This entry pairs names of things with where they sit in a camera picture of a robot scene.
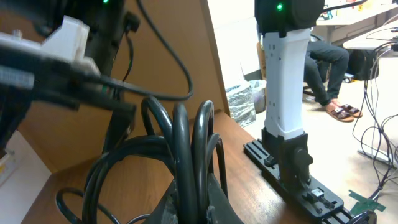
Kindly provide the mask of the black USB cable blue plug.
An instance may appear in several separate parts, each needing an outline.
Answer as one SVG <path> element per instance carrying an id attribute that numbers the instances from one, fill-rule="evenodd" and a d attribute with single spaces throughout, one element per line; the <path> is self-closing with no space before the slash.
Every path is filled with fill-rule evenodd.
<path id="1" fill-rule="evenodd" d="M 148 135 L 154 135 L 150 113 L 160 126 L 175 163 L 178 218 L 183 222 L 203 223 L 209 206 L 208 173 L 214 173 L 214 150 L 218 157 L 221 189 L 228 196 L 223 143 L 213 132 L 214 104 L 210 100 L 200 104 L 192 133 L 182 103 L 174 104 L 173 116 L 170 117 L 158 99 L 153 96 L 143 99 L 141 115 L 144 127 Z"/>

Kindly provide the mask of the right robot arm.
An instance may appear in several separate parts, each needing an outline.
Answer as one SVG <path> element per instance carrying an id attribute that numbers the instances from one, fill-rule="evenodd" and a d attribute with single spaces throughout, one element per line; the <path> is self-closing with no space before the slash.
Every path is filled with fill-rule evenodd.
<path id="1" fill-rule="evenodd" d="M 134 107 L 88 88 L 90 83 L 149 96 L 150 91 L 110 78 L 121 37 L 139 19 L 123 1 L 2 1 L 1 7 L 49 29 L 41 43 L 1 35 L 1 146 L 5 146 L 34 100 L 76 108 L 86 103 L 130 113 Z M 267 59 L 272 108 L 264 124 L 275 138 L 303 133 L 300 82 L 310 28 L 322 1 L 256 1 L 259 32 L 275 57 Z"/>

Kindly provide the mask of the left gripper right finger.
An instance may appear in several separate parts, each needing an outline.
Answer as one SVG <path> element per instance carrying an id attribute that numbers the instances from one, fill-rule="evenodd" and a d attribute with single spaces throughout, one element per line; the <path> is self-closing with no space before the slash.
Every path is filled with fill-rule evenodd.
<path id="1" fill-rule="evenodd" d="M 208 224 L 243 224 L 233 210 L 214 174 L 208 174 L 209 206 L 206 211 Z"/>

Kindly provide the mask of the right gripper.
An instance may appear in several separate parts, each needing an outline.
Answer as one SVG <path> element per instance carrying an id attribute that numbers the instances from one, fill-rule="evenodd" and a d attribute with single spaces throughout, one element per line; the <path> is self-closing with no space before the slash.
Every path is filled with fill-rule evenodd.
<path id="1" fill-rule="evenodd" d="M 34 87 L 26 90 L 1 84 L 1 149 L 5 149 L 33 101 L 44 101 L 77 111 L 85 104 L 110 110 L 102 153 L 116 149 L 134 129 L 136 106 L 124 102 L 120 87 L 107 93 L 96 84 L 98 77 L 55 59 L 38 58 L 1 47 L 1 63 L 33 72 Z"/>

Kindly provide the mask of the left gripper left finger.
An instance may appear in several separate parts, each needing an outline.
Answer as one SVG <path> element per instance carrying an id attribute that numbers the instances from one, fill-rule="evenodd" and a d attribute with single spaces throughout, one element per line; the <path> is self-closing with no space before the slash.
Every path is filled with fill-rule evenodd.
<path id="1" fill-rule="evenodd" d="M 178 224 L 178 212 L 175 199 L 177 187 L 175 181 L 171 181 L 168 189 L 162 196 L 159 204 L 149 216 L 150 224 Z"/>

